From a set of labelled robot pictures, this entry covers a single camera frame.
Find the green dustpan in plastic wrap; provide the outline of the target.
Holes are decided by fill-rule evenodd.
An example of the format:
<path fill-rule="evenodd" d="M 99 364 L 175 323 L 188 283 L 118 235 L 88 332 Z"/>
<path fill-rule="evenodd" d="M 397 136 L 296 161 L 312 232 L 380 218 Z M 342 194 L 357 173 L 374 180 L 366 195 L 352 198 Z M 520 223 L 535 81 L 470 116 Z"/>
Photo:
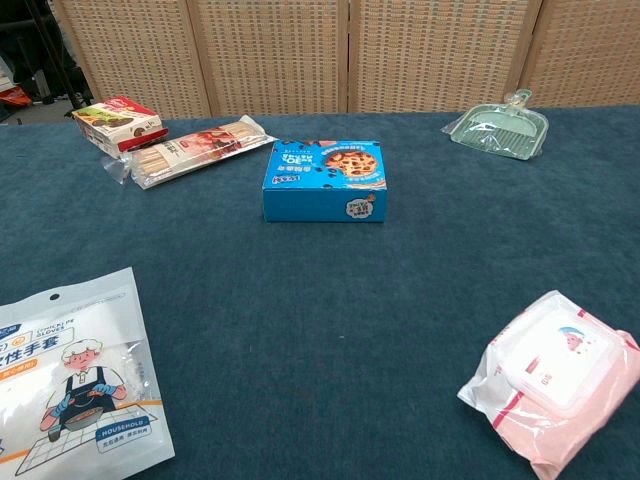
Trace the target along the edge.
<path fill-rule="evenodd" d="M 519 89 L 508 93 L 503 103 L 476 105 L 441 131 L 454 143 L 528 161 L 541 153 L 549 128 L 544 115 L 527 108 L 532 95 Z"/>

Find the black tripod stand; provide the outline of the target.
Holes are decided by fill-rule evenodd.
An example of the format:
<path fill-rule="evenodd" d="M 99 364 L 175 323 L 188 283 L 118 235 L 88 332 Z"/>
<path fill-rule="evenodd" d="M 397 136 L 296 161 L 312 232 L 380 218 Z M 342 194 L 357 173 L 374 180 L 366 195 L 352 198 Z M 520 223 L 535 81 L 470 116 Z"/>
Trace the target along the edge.
<path fill-rule="evenodd" d="M 81 109 L 83 107 L 88 107 L 91 105 L 92 97 L 89 96 L 89 91 L 86 90 L 81 94 L 78 94 L 66 73 L 63 64 L 63 54 L 59 53 L 53 43 L 51 36 L 49 35 L 49 30 L 47 27 L 48 17 L 43 17 L 40 13 L 39 6 L 36 0 L 24 0 L 25 5 L 31 14 L 33 21 L 35 23 L 35 28 L 38 31 L 45 50 L 53 64 L 54 70 L 64 88 L 65 93 L 74 110 Z"/>

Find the biscuit sticks plastic pack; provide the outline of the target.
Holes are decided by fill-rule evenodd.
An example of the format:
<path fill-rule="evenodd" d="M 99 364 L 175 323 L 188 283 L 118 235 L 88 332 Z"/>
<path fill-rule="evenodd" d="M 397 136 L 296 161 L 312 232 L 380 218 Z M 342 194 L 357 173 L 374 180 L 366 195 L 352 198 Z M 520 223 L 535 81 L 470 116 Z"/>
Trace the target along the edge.
<path fill-rule="evenodd" d="M 104 170 L 116 182 L 133 180 L 146 190 L 192 171 L 257 149 L 276 140 L 250 116 L 102 159 Z"/>

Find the wicker folding screen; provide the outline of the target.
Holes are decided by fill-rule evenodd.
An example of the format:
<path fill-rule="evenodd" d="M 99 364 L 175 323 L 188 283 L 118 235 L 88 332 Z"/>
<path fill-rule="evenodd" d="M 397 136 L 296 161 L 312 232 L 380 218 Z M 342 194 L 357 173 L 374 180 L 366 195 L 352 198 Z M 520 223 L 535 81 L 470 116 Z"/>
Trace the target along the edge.
<path fill-rule="evenodd" d="M 51 0 L 97 100 L 166 119 L 640 105 L 640 0 Z"/>

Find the orange bag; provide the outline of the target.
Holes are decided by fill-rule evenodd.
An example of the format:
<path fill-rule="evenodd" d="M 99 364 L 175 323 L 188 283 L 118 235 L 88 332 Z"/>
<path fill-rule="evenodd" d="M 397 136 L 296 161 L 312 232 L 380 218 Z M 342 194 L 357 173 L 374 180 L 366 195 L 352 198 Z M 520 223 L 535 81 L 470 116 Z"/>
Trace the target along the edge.
<path fill-rule="evenodd" d="M 11 107 L 22 108 L 30 106 L 32 100 L 20 86 L 14 86 L 0 92 L 0 103 Z"/>

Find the pink wet wipes pack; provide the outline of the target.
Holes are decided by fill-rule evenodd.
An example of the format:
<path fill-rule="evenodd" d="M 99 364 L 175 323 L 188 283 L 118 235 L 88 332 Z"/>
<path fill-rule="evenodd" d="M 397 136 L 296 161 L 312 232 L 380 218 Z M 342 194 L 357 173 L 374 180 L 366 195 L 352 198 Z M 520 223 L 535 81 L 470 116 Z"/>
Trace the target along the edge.
<path fill-rule="evenodd" d="M 516 316 L 457 396 L 539 480 L 557 480 L 640 382 L 640 345 L 559 291 Z"/>

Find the blue cookie box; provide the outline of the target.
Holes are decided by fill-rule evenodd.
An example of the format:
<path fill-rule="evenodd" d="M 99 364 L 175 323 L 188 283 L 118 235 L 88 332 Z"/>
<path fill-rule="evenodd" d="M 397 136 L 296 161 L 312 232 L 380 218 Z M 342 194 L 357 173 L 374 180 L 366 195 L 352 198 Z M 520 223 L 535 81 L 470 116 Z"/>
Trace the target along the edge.
<path fill-rule="evenodd" d="M 274 143 L 262 185 L 267 222 L 382 223 L 387 213 L 378 141 Z"/>

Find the disposable gloves white bag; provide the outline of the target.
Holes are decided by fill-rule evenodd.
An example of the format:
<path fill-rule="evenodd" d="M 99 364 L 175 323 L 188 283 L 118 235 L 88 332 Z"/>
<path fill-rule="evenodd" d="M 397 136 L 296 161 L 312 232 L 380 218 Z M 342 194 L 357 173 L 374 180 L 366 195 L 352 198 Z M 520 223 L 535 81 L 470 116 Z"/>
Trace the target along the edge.
<path fill-rule="evenodd" d="M 174 455 L 132 269 L 0 306 L 0 480 L 126 480 Z"/>

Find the red white chocolate snack box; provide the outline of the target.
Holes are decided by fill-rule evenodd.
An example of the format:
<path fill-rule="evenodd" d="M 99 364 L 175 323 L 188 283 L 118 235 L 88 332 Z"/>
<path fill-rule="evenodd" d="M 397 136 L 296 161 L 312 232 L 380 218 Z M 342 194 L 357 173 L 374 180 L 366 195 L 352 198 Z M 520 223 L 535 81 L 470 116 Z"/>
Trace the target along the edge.
<path fill-rule="evenodd" d="M 125 96 L 116 96 L 71 114 L 82 135 L 112 158 L 161 142 L 168 135 L 156 112 Z"/>

